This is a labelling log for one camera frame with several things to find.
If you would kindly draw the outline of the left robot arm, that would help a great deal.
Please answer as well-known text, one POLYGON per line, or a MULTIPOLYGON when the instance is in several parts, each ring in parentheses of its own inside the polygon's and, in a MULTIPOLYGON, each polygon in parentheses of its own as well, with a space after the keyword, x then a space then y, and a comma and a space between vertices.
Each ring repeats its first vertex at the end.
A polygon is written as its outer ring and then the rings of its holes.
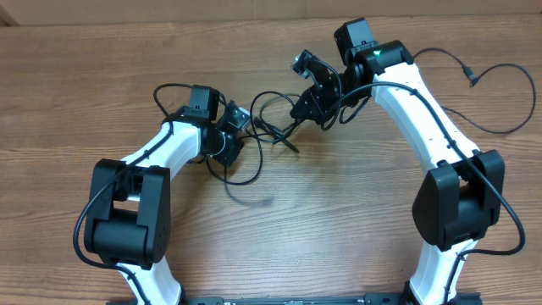
POLYGON ((166 112, 160 131, 138 151, 94 167, 89 202, 73 245, 81 261, 121 273, 136 304, 181 304, 182 285, 165 253, 171 236, 171 182, 195 158, 231 165, 250 113, 209 86, 191 85, 189 103, 166 112))

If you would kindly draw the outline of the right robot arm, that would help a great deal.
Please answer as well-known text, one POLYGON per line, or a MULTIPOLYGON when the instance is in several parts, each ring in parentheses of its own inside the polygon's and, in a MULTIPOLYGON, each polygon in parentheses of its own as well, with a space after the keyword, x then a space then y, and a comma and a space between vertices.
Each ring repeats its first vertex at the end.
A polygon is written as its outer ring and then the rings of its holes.
POLYGON ((456 284, 467 257, 499 220, 502 157, 481 151, 456 128, 402 42, 377 42, 365 19, 344 23, 334 38, 343 72, 309 51, 293 60, 293 70, 312 85, 291 110, 292 118, 327 130, 342 120, 343 108, 374 100, 395 121, 424 175, 412 205, 423 240, 418 266, 402 293, 368 295, 365 303, 479 303, 479 295, 459 294, 456 284))

